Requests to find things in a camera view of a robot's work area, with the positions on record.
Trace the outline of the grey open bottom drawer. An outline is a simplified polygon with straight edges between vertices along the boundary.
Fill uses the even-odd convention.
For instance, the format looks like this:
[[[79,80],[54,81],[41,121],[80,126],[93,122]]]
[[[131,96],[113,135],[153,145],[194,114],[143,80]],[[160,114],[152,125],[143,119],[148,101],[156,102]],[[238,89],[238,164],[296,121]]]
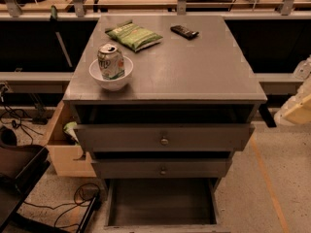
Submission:
[[[207,179],[122,179],[110,183],[107,229],[115,233],[230,233]]]

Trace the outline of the black snack bar wrapper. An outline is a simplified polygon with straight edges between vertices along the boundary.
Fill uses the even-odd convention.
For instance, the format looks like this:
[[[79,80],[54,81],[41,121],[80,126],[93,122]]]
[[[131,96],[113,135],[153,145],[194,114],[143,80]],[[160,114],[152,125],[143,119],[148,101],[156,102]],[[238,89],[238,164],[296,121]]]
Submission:
[[[195,37],[197,37],[199,35],[198,31],[189,30],[188,28],[186,28],[182,25],[171,26],[170,30],[172,32],[186,38],[187,40],[194,39]]]

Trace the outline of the white bowl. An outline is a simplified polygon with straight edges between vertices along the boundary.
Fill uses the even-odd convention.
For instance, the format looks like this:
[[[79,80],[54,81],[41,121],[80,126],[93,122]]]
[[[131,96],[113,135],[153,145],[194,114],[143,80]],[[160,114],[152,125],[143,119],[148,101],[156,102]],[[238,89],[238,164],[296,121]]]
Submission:
[[[88,68],[90,76],[95,80],[95,82],[100,85],[102,88],[109,91],[118,91],[124,88],[127,84],[129,84],[132,80],[133,73],[133,62],[130,58],[124,57],[124,76],[117,78],[115,80],[104,80],[102,78],[98,60],[95,59]]]

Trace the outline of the green bag in wooden box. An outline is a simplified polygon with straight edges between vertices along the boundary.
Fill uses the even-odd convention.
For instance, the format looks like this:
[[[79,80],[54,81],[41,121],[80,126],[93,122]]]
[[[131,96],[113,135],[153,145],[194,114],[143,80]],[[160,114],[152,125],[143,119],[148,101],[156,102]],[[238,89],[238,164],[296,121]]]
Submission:
[[[68,139],[74,143],[75,145],[77,145],[79,143],[79,140],[76,136],[76,133],[74,131],[74,128],[77,126],[77,123],[75,121],[70,121],[68,123],[66,123],[63,126],[63,132],[65,133],[65,135],[68,137]]]

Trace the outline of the light wooden drawer box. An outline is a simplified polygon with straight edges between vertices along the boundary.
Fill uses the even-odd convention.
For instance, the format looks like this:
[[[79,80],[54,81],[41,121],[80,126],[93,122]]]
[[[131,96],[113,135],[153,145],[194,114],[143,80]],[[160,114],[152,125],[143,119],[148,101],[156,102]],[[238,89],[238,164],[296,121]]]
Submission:
[[[95,172],[90,164],[89,154],[84,154],[79,145],[72,144],[63,131],[65,124],[72,120],[70,108],[59,102],[41,144],[49,150],[52,165],[59,176],[93,178]]]

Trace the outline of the grey top drawer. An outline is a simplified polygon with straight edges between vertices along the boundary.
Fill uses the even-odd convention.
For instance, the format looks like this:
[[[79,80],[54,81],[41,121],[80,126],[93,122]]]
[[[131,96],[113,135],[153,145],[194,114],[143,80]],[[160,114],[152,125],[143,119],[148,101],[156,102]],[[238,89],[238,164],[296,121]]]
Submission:
[[[75,133],[86,151],[243,150],[252,124],[80,124]]]

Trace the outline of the grey middle drawer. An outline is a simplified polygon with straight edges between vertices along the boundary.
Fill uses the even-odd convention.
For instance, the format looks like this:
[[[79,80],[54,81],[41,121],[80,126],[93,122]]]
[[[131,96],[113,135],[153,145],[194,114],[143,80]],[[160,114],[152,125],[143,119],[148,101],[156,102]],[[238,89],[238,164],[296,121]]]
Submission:
[[[222,178],[231,159],[101,159],[91,165],[102,179]]]

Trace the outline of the black cart on left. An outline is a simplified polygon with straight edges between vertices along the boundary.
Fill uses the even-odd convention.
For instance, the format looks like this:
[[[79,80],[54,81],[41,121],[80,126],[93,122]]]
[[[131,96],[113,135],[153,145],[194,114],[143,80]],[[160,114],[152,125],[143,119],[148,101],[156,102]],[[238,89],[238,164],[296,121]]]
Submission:
[[[0,229],[4,230],[47,168],[49,151],[17,144],[13,130],[0,128]]]

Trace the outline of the white robot part at right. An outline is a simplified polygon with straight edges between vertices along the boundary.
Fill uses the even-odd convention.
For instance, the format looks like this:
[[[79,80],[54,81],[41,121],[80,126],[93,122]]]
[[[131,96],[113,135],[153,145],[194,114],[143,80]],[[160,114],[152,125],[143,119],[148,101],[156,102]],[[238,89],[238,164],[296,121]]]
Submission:
[[[290,97],[274,115],[278,124],[292,126],[311,122],[311,55],[298,63],[294,76],[303,83],[297,94]]]

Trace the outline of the green 7up soda can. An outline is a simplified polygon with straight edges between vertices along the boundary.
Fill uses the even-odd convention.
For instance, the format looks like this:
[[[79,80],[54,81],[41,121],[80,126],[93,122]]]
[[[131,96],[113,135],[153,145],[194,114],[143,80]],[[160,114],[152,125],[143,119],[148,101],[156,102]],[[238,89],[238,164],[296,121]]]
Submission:
[[[115,80],[124,76],[123,55],[116,45],[106,43],[100,46],[97,60],[104,80]]]

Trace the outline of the grey drawer cabinet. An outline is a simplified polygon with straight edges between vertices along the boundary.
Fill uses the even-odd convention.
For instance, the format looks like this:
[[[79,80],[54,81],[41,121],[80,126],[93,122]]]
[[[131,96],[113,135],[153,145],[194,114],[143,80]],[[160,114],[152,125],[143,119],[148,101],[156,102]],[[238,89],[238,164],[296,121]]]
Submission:
[[[225,21],[217,16],[134,16],[132,21],[162,36],[159,44],[135,53],[132,80],[106,91],[90,76],[105,29],[124,16],[98,20],[63,97],[80,124],[252,124],[266,96]],[[194,39],[172,32],[182,25]],[[228,151],[86,151],[101,159],[231,159]]]

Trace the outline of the green chip bag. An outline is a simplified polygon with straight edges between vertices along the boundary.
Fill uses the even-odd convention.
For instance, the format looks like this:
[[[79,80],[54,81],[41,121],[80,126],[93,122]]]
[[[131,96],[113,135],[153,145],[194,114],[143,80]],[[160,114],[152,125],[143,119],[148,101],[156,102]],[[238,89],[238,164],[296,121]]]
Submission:
[[[118,24],[113,28],[106,28],[105,33],[111,39],[134,52],[156,45],[162,40],[161,35],[135,24],[132,20]]]

